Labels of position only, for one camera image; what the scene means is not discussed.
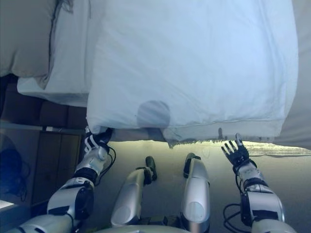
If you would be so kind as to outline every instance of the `floor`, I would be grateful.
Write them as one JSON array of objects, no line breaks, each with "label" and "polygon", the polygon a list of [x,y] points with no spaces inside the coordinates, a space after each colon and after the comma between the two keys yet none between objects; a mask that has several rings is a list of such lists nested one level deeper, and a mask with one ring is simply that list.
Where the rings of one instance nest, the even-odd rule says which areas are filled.
[{"label": "floor", "polygon": [[[240,198],[231,164],[220,149],[221,143],[179,145],[173,149],[166,143],[154,141],[115,142],[109,145],[116,150],[117,160],[95,189],[93,215],[80,232],[89,233],[109,225],[113,205],[123,181],[133,169],[144,166],[144,158],[148,155],[155,159],[158,179],[144,187],[142,217],[178,215],[186,181],[182,170],[189,152],[201,156],[208,170],[211,202],[210,233],[229,232],[223,227],[223,207],[230,203],[239,203]],[[286,210],[286,222],[298,233],[309,232],[311,151],[263,143],[246,142],[245,145],[254,156],[252,159],[263,172],[269,186],[280,197]],[[233,223],[243,227],[239,217]]]}]

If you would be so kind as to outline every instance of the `black joint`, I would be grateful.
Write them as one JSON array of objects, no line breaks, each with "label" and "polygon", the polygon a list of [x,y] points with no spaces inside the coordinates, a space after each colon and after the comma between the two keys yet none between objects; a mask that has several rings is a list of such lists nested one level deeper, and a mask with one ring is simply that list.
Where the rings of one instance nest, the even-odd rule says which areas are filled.
[{"label": "black joint", "polygon": [[82,177],[82,178],[86,178],[86,179],[92,181],[93,183],[95,183],[97,176],[98,175],[97,175],[96,171],[94,171],[93,169],[91,169],[89,167],[84,167],[82,169],[77,170],[74,173],[73,178]]},{"label": "black joint", "polygon": [[263,219],[275,219],[278,220],[277,212],[267,210],[253,210],[254,221],[260,221]]},{"label": "black joint", "polygon": [[238,165],[233,166],[233,168],[232,168],[232,169],[233,169],[233,172],[234,172],[235,174],[237,174],[238,171],[239,171],[239,169],[240,169],[242,166],[248,164],[250,161],[251,161],[250,159],[240,160]]},{"label": "black joint", "polygon": [[151,217],[149,220],[149,225],[167,226],[168,225],[168,218],[166,216]]},{"label": "black joint", "polygon": [[241,221],[245,226],[252,226],[252,216],[247,194],[241,194]]},{"label": "black joint", "polygon": [[139,166],[135,170],[139,170],[139,169],[146,169],[146,168],[144,166]]},{"label": "black joint", "polygon": [[146,166],[152,171],[152,180],[155,181],[157,179],[156,163],[152,156],[146,157]]},{"label": "black joint", "polygon": [[201,160],[201,157],[196,156],[194,153],[189,153],[187,155],[186,160],[185,160],[185,166],[184,166],[184,177],[185,178],[188,178],[188,176],[189,176],[191,159]]},{"label": "black joint", "polygon": [[57,216],[61,216],[61,215],[65,215],[67,213],[67,211],[69,210],[69,206],[62,206],[62,207],[57,207],[54,209],[50,209],[48,211],[49,215],[57,215]]},{"label": "black joint", "polygon": [[39,229],[38,227],[35,228],[35,231],[38,232],[38,233],[45,233],[43,230]]},{"label": "black joint", "polygon": [[85,220],[93,212],[94,192],[91,186],[79,190],[75,200],[75,219]]},{"label": "black joint", "polygon": [[144,175],[145,175],[144,185],[151,184],[151,182],[152,182],[152,175],[151,175],[150,170],[145,168],[144,169]]},{"label": "black joint", "polygon": [[244,190],[249,187],[249,186],[252,186],[252,185],[256,185],[256,184],[261,184],[261,185],[264,185],[264,186],[267,186],[268,187],[268,184],[263,181],[262,179],[260,178],[251,178],[251,179],[248,179],[244,182],[243,184],[243,187],[244,187]]},{"label": "black joint", "polygon": [[25,230],[21,227],[17,227],[16,229],[19,230],[21,233],[26,233]]}]

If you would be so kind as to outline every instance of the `wooden cabinet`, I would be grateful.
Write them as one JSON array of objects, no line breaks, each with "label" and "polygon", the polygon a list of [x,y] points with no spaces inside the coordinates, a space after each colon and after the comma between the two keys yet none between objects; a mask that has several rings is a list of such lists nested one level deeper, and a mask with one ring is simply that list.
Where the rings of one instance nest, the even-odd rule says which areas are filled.
[{"label": "wooden cabinet", "polygon": [[80,141],[79,135],[40,133],[32,205],[47,201],[73,176]]}]

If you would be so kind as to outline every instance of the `robot leg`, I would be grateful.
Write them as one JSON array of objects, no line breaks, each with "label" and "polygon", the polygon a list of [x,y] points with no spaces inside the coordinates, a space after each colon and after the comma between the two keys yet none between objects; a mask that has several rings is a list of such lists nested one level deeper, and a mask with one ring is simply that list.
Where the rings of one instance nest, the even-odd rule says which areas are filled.
[{"label": "robot leg", "polygon": [[210,201],[207,170],[201,158],[188,154],[184,176],[187,178],[181,219],[186,230],[192,233],[204,233],[209,230]]},{"label": "robot leg", "polygon": [[136,224],[140,219],[142,190],[156,180],[156,166],[153,158],[146,158],[146,167],[131,172],[119,191],[111,224],[113,227]]}]

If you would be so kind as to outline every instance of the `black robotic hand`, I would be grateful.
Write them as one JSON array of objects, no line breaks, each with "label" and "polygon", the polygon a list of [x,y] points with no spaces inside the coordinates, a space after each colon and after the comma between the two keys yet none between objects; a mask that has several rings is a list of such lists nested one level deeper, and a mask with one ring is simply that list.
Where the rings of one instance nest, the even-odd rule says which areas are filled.
[{"label": "black robotic hand", "polygon": [[245,146],[243,145],[242,139],[241,139],[241,135],[239,133],[237,133],[235,135],[235,142],[238,146],[238,148],[236,148],[232,141],[229,141],[229,144],[231,145],[232,149],[229,147],[229,145],[227,143],[225,143],[225,147],[227,149],[222,147],[222,150],[225,154],[225,156],[227,157],[227,159],[230,161],[230,163],[233,165],[233,171],[236,173],[239,168],[241,167],[242,164],[249,162],[249,154],[247,149],[245,148]]}]

